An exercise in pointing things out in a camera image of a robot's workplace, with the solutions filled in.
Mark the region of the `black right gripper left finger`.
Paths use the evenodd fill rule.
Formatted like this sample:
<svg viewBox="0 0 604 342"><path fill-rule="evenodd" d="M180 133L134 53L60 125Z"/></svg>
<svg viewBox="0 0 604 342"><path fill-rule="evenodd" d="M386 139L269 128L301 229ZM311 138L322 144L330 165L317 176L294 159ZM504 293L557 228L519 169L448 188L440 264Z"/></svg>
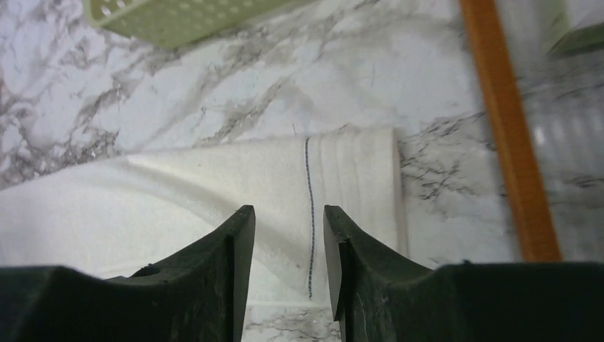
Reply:
<svg viewBox="0 0 604 342"><path fill-rule="evenodd" d="M1 270L3 341L240 341L255 237L244 205L207 236L132 276L64 266Z"/></svg>

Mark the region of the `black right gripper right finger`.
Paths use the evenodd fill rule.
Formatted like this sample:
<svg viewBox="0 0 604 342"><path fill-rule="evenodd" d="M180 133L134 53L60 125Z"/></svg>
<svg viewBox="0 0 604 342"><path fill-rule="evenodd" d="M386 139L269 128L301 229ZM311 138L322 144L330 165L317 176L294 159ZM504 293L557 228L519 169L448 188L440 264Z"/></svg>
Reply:
<svg viewBox="0 0 604 342"><path fill-rule="evenodd" d="M344 341L601 341L601 263L428 269L324 208L333 318Z"/></svg>

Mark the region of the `white towel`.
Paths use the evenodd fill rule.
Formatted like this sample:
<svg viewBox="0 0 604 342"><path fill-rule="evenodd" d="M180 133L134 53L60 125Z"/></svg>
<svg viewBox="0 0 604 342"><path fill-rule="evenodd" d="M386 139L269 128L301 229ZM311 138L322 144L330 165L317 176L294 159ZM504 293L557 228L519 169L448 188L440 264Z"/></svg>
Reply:
<svg viewBox="0 0 604 342"><path fill-rule="evenodd" d="M323 208L407 256L391 128L128 155L1 192L1 264L130 275L254 207L248 300L327 306Z"/></svg>

